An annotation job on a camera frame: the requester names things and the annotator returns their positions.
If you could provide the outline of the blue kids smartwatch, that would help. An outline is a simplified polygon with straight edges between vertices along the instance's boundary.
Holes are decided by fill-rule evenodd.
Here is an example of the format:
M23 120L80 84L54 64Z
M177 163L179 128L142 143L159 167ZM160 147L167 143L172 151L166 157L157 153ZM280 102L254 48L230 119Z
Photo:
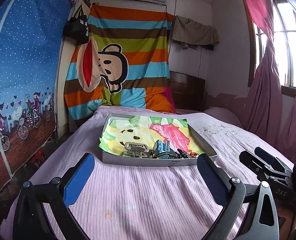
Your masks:
M161 140L157 140L155 142L155 145L153 146L153 150L152 150L152 158L159 153L162 152L175 152L171 147L170 147L170 141L166 140L165 142L161 141ZM167 156L163 156L159 159L170 159Z

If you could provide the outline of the pink curtain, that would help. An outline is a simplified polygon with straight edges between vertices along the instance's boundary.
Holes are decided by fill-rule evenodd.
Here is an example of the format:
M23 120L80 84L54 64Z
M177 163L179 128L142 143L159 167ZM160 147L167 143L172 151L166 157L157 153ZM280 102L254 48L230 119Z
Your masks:
M275 61L273 2L245 0L253 22L267 36L265 53L255 71L241 122L243 127L274 146L288 160L296 161L296 97L282 132L282 94Z

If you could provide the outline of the pink pillow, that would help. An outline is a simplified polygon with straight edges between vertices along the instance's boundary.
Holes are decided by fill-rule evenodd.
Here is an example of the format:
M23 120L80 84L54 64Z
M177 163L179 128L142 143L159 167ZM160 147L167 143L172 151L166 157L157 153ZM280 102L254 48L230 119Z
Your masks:
M239 128L243 128L239 118L228 109L221 108L221 107L211 107L205 110L204 113L222 122L226 122L228 124L235 125Z

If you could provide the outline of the colourful cartoon towel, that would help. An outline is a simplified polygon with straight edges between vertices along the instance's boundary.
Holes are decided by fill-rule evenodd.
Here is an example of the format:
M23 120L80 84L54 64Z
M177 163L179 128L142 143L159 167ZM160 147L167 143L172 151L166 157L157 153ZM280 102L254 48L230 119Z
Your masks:
M143 115L127 119L109 118L99 147L105 152L121 155L126 142L146 144L152 150L157 140L169 140L174 151L180 149L192 158L206 152L193 138L187 119Z

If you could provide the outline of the dark wooden headboard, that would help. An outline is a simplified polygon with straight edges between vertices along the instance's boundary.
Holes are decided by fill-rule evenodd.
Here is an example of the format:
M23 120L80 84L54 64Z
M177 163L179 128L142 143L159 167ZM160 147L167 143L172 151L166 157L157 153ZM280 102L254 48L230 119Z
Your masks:
M170 71L170 88L176 109L201 111L205 97L205 79Z

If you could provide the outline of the window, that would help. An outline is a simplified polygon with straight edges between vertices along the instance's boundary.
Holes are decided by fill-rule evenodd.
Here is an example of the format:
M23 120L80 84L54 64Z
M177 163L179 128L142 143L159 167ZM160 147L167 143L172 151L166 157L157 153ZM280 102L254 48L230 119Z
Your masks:
M296 96L296 20L293 7L287 0L272 0L274 15L274 48L282 94ZM247 17L250 41L248 86L263 58L267 36Z

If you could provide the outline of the striped monkey blanket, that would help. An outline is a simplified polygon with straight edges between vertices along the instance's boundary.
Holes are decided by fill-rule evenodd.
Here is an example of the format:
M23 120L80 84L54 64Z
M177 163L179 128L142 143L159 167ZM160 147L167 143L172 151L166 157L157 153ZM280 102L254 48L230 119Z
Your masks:
M89 39L73 53L64 87L69 115L78 124L99 106L172 113L166 12L93 5Z

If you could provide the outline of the khaki hanging garment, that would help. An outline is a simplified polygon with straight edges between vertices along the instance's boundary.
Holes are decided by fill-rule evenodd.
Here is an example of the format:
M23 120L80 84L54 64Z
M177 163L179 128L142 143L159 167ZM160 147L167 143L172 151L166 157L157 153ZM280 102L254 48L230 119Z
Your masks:
M180 44L182 49L202 47L206 50L213 50L220 42L214 27L182 16L175 16L170 38L173 42Z

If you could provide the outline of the black hanging bag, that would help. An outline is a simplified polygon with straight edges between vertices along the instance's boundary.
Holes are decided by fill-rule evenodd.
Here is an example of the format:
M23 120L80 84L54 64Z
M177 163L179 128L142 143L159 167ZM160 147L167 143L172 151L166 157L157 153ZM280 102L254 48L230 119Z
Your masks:
M78 44L88 43L88 18L83 12L82 5L78 7L76 13L64 25L63 36L72 38Z

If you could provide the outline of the blue fabric wardrobe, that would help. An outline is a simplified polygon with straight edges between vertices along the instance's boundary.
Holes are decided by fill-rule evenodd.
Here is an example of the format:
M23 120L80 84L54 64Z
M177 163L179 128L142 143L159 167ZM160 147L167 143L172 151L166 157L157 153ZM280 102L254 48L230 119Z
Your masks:
M0 191L55 130L59 52L76 2L0 6Z

